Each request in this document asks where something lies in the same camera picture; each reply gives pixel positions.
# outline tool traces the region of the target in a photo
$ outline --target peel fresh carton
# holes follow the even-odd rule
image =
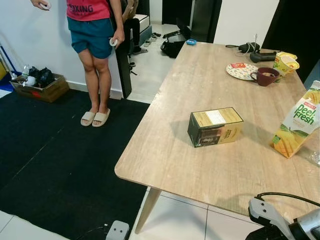
[[[314,81],[311,88],[297,102],[275,133],[271,146],[283,156],[292,157],[320,127],[320,81]]]

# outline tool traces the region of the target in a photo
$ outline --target black carpet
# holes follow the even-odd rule
[[[80,125],[90,108],[84,92],[56,103],[0,98],[0,210],[71,240],[115,220],[132,228],[146,188],[114,167],[148,106],[111,99],[107,124],[95,128]]]

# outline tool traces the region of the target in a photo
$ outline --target power strip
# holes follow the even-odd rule
[[[129,224],[122,221],[114,221],[105,240],[125,240],[129,232]]]

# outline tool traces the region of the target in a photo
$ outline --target red mug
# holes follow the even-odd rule
[[[258,72],[252,72],[251,78],[255,80],[260,86],[266,87],[272,84],[279,77],[279,72],[270,67],[260,67]]]

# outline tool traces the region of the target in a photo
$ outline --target hand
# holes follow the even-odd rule
[[[114,42],[116,39],[118,39],[118,43],[115,46],[115,49],[117,49],[119,47],[119,45],[121,43],[123,43],[123,41],[125,40],[125,32],[124,32],[123,28],[116,29],[116,31],[113,35],[113,38],[112,38],[112,42]]]
[[[48,3],[44,0],[31,0],[33,6],[37,7],[38,9],[44,10],[44,11],[48,11],[47,9],[44,9],[40,4],[43,5],[48,5]]]

